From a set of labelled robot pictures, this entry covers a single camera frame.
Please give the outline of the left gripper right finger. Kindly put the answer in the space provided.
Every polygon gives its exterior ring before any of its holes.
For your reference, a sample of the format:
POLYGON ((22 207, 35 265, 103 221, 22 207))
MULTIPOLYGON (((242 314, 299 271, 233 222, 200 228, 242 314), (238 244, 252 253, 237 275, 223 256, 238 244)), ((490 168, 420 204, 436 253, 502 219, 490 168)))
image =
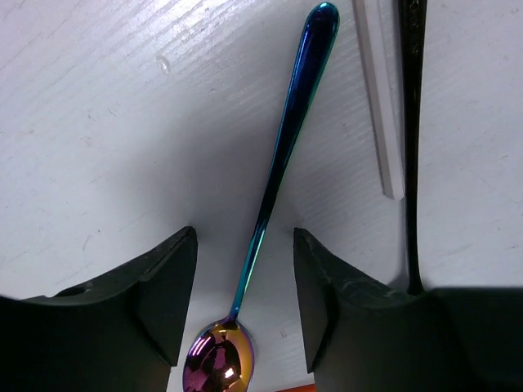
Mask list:
POLYGON ((293 231, 293 268, 308 372, 318 368, 331 344, 343 301, 385 309, 413 299, 346 263, 307 229, 293 231))

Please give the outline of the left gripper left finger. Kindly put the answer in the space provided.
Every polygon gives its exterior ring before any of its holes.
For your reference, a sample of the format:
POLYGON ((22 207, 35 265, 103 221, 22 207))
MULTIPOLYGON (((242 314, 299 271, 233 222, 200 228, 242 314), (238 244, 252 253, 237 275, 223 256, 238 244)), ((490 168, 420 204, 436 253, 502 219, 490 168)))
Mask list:
POLYGON ((181 352, 197 262, 198 240, 186 226, 146 253, 54 296, 24 300, 49 315, 107 327, 126 319, 152 350, 175 367, 181 352))

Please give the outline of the orange chopstick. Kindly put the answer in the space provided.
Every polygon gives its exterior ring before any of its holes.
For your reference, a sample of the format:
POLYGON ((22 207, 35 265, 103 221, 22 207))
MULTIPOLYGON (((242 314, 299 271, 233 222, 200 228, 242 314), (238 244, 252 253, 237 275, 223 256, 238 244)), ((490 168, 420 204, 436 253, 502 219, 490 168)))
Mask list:
POLYGON ((288 392, 316 392, 316 388, 314 384, 309 384, 289 389, 288 392))

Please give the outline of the iridescent blue purple spoon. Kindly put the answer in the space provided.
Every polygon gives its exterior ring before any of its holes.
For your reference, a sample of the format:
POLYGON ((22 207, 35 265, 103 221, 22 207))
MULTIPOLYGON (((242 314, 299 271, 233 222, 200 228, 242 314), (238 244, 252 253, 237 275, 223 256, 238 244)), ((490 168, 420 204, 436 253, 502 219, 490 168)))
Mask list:
POLYGON ((255 368, 253 340, 239 322, 239 312, 279 188, 328 63, 339 24, 339 11, 331 2, 316 5, 305 20, 265 192, 232 305, 227 316, 207 325, 194 339, 181 374, 184 391, 246 391, 251 384, 255 368))

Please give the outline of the white chopstick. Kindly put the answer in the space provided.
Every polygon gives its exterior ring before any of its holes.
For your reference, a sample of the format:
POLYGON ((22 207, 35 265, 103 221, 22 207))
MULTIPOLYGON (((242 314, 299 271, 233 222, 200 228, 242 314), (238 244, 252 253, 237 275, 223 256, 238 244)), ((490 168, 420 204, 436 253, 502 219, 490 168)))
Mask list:
POLYGON ((378 1, 354 1, 353 6, 382 190, 386 197, 400 201, 405 196, 404 173, 392 104, 380 6, 378 1))

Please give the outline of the black spoon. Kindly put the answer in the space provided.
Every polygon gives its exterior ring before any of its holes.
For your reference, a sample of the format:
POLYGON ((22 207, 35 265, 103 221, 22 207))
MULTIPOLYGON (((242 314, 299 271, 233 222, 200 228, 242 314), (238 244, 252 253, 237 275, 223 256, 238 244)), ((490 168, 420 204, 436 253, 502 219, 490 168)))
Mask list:
POLYGON ((424 292, 418 260, 418 146, 427 2, 398 1, 405 141, 405 232, 408 293, 424 292))

